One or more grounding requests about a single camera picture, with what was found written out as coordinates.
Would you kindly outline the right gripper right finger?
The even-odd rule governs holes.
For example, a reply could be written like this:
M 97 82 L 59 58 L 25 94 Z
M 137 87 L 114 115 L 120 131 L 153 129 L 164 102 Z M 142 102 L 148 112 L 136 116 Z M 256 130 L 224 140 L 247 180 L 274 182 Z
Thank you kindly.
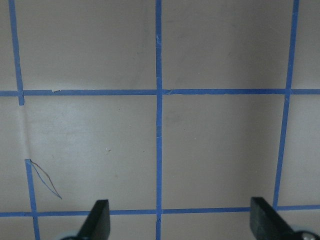
M 263 197 L 250 199 L 249 226 L 256 240 L 299 240 L 295 232 Z

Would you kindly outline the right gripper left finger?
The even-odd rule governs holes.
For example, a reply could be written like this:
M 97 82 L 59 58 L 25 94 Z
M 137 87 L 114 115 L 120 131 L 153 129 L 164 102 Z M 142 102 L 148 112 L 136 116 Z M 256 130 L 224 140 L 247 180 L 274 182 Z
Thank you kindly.
M 76 240 L 107 240 L 111 232 L 110 208 L 107 199 L 97 200 L 76 235 Z

